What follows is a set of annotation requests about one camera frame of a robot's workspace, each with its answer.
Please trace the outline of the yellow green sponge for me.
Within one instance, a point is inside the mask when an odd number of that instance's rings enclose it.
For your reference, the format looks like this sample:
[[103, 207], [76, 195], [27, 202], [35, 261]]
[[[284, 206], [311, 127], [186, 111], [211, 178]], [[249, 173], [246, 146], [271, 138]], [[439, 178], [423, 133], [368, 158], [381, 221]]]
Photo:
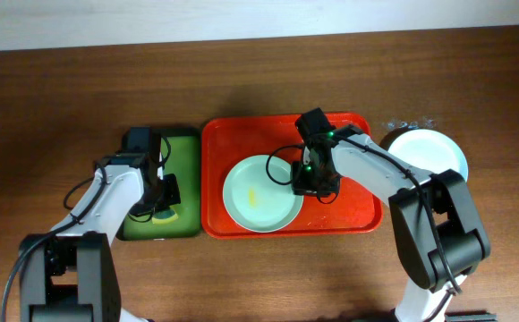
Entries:
[[178, 219], [178, 214], [171, 208], [155, 213], [151, 217], [151, 223], [154, 225], [167, 225]]

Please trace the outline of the light blue plate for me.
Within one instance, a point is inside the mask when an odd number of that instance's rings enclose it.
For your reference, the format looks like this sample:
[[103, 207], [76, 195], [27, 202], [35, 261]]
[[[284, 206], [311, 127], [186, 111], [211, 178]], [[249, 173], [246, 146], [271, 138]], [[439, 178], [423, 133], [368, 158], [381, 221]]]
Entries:
[[440, 174], [452, 169], [468, 181], [469, 166], [464, 152], [447, 135], [428, 129], [414, 129], [398, 135], [387, 151], [421, 169]]

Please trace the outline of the mint green plate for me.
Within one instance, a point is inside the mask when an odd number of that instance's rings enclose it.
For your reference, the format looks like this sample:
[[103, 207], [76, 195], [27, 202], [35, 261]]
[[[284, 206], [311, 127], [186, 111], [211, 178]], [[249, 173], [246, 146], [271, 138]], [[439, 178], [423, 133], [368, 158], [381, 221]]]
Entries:
[[303, 197], [287, 182], [291, 166], [279, 157], [256, 155], [235, 165], [225, 178], [222, 200], [228, 215], [240, 227], [255, 233], [273, 233], [299, 215]]

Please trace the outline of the cream white plate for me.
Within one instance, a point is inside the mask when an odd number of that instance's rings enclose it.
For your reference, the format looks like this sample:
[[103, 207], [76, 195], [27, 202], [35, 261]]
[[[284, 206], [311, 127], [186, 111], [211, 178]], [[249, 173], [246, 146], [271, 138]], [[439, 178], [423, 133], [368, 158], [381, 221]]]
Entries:
[[379, 143], [379, 145], [384, 149], [388, 150], [393, 142], [401, 135], [400, 131], [391, 131], [389, 132]]

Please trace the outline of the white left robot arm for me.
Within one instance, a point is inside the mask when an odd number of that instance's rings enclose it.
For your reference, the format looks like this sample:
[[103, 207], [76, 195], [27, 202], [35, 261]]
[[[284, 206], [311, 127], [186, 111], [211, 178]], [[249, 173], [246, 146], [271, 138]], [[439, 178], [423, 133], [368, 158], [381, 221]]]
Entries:
[[165, 163], [152, 152], [103, 158], [69, 214], [49, 232], [25, 237], [10, 274], [20, 280], [21, 320], [137, 320], [122, 306], [111, 244], [127, 216], [179, 203]]

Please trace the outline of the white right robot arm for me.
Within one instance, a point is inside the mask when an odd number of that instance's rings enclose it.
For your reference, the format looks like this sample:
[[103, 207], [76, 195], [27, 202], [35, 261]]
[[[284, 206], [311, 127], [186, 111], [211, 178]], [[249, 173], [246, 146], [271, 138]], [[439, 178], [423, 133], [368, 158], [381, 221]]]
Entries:
[[293, 189], [323, 199], [350, 179], [388, 205], [396, 251], [409, 277], [392, 321], [444, 321], [461, 283], [489, 256], [490, 242], [466, 181], [387, 153], [353, 125], [300, 125], [302, 158]]

